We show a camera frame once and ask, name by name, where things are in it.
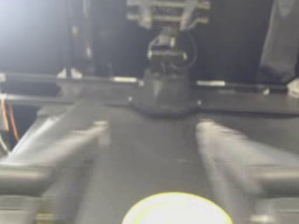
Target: bright light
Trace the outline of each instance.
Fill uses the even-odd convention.
[[[123,224],[232,224],[224,210],[200,196],[168,192],[142,200]]]

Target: robotic hand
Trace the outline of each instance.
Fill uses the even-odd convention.
[[[158,29],[160,32],[148,46],[150,68],[131,102],[150,114],[186,113],[198,107],[198,103],[192,101],[190,93],[190,66],[179,66],[186,64],[187,53],[178,46],[176,40],[180,32],[187,32],[196,24],[208,23],[211,2],[127,0],[127,7],[127,18],[146,29]]]

